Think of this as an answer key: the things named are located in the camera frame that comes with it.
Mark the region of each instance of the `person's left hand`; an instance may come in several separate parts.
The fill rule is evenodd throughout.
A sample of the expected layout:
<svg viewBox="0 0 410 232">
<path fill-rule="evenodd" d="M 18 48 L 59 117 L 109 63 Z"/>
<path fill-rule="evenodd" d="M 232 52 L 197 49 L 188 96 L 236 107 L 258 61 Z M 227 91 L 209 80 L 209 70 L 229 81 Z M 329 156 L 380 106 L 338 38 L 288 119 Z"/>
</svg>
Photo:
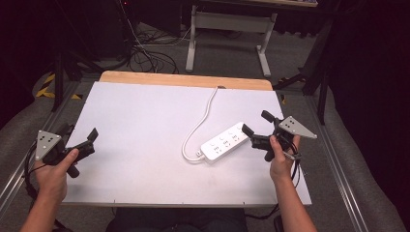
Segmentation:
<svg viewBox="0 0 410 232">
<path fill-rule="evenodd" d="M 73 165 L 77 156 L 78 150 L 73 149 L 57 165 L 46 165 L 35 171 L 40 186 L 39 197 L 45 196 L 54 203 L 61 203 L 64 200 L 67 194 L 67 170 Z M 42 165 L 44 164 L 41 161 L 36 161 L 34 167 Z"/>
</svg>

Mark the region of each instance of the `triangular metal plate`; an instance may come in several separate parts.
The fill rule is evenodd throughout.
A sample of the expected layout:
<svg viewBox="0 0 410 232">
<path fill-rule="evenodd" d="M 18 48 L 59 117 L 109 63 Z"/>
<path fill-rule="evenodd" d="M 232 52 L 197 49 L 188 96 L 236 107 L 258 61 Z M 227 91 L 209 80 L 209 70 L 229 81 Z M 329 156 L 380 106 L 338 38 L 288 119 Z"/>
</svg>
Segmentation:
<svg viewBox="0 0 410 232">
<path fill-rule="evenodd" d="M 39 130 L 37 135 L 36 160 L 41 160 L 61 140 L 58 134 Z"/>
<path fill-rule="evenodd" d="M 310 130 L 305 128 L 305 126 L 299 123 L 292 116 L 289 116 L 285 118 L 283 121 L 281 121 L 279 123 L 279 127 L 292 134 L 299 134 L 300 136 L 308 138 L 317 138 L 316 134 L 312 133 Z"/>
</svg>

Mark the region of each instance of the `table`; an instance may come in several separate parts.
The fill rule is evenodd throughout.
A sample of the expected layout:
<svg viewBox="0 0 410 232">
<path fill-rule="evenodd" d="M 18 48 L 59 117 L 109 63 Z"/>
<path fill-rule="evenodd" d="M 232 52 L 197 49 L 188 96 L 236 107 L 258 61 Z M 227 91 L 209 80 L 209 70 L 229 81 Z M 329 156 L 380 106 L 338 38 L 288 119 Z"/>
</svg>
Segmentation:
<svg viewBox="0 0 410 232">
<path fill-rule="evenodd" d="M 81 142 L 96 127 L 100 133 L 95 142 L 96 154 L 77 165 L 81 174 L 76 179 L 69 178 L 64 203 L 241 208 L 276 204 L 270 164 L 263 159 L 265 152 L 252 149 L 249 141 L 212 165 L 192 165 L 182 158 L 181 144 L 203 115 L 204 103 L 218 85 L 226 89 L 217 91 L 208 119 L 187 145 L 189 154 L 238 119 L 244 119 L 257 132 L 270 133 L 269 123 L 260 117 L 261 109 L 282 117 L 270 82 L 104 72 L 67 145 Z M 225 106 L 236 101 L 239 104 L 234 107 Z M 304 204 L 311 204 L 304 176 L 300 178 L 297 191 Z"/>
<path fill-rule="evenodd" d="M 221 1 L 228 5 L 240 4 L 244 1 Z M 292 0 L 250 0 L 252 3 L 264 3 L 281 6 L 292 6 L 301 8 L 314 8 L 317 3 L 292 1 Z M 196 28 L 208 28 L 208 29 L 220 29 L 220 30 L 234 30 L 245 31 L 254 33 L 265 33 L 265 38 L 262 45 L 256 47 L 256 51 L 259 57 L 259 62 L 262 67 L 262 71 L 265 77 L 271 76 L 268 61 L 266 59 L 265 51 L 271 38 L 272 30 L 274 29 L 275 21 L 278 14 L 272 13 L 271 17 L 256 17 L 256 16 L 244 16 L 244 15 L 232 15 L 232 14 L 214 14 L 214 13 L 202 13 L 196 10 L 197 6 L 192 6 L 191 19 L 190 19 L 190 46 L 188 50 L 188 58 L 186 71 L 191 73 L 193 71 L 193 62 L 195 56 L 195 31 Z"/>
</svg>

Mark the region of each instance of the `gray carpet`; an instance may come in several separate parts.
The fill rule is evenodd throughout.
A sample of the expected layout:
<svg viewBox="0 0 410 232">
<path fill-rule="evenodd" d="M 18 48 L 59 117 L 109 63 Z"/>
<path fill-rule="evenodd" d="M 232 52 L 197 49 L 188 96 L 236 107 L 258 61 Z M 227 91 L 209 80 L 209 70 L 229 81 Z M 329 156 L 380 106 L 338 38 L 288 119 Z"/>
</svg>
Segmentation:
<svg viewBox="0 0 410 232">
<path fill-rule="evenodd" d="M 195 75 L 233 76 L 245 78 L 263 78 L 255 52 L 255 47 L 263 36 L 243 34 L 235 40 L 227 39 L 218 33 L 204 32 L 197 38 L 195 56 Z M 276 83 L 281 77 L 290 77 L 302 67 L 314 38 L 300 39 L 298 36 L 273 33 L 267 49 L 268 63 L 273 74 L 271 80 Z M 177 63 L 180 74 L 187 74 L 185 69 L 188 42 L 182 41 L 174 46 L 147 46 L 148 50 L 160 51 L 170 55 Z M 166 66 L 161 73 L 170 73 L 172 68 Z M 43 84 L 46 75 L 39 80 L 33 92 L 36 93 Z M 77 94 L 83 94 L 83 100 L 70 100 L 62 116 L 55 125 L 64 122 L 75 123 L 86 102 L 86 96 L 92 86 L 91 81 L 79 84 Z M 306 97 L 302 96 L 296 83 L 285 91 L 286 104 L 282 105 L 285 116 L 292 115 L 314 132 L 319 127 L 314 115 L 309 112 Z M 0 187 L 6 185 L 9 176 L 16 169 L 36 138 L 52 107 L 52 99 L 36 98 L 36 101 L 16 115 L 12 121 L 0 130 Z M 357 202 L 364 215 L 368 231 L 405 231 L 395 207 L 386 198 L 372 179 L 366 163 L 341 123 L 329 94 L 326 106 L 326 130 L 338 154 L 340 164 L 354 191 Z M 303 139 L 301 144 L 303 160 L 301 166 L 306 172 L 307 187 L 312 205 L 307 207 L 319 231 L 355 231 L 351 217 L 341 197 L 324 147 L 323 138 L 316 140 Z M 17 231 L 27 216 L 30 199 L 21 188 L 3 216 L 0 231 Z M 266 215 L 271 209 L 247 209 L 247 213 Z M 250 232 L 274 231 L 273 218 L 255 220 L 248 218 Z M 110 208 L 63 206 L 58 219 L 73 231 L 104 231 L 113 219 Z"/>
</svg>

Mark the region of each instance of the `white board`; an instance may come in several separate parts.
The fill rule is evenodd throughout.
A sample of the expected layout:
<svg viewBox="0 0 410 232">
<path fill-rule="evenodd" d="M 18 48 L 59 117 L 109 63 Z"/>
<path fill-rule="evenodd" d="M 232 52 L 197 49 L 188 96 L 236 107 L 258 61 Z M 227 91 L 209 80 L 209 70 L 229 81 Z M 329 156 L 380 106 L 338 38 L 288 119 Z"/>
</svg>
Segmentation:
<svg viewBox="0 0 410 232">
<path fill-rule="evenodd" d="M 68 178 L 67 204 L 254 207 L 277 203 L 265 151 L 250 141 L 217 161 L 191 164 L 182 144 L 205 113 L 214 89 L 96 82 L 68 142 L 85 141 L 99 132 L 96 153 L 76 166 Z M 207 120 L 191 137 L 187 153 L 238 122 L 257 134 L 271 134 L 273 125 L 262 110 L 282 119 L 273 91 L 219 89 Z M 303 175 L 297 191 L 311 204 Z"/>
</svg>

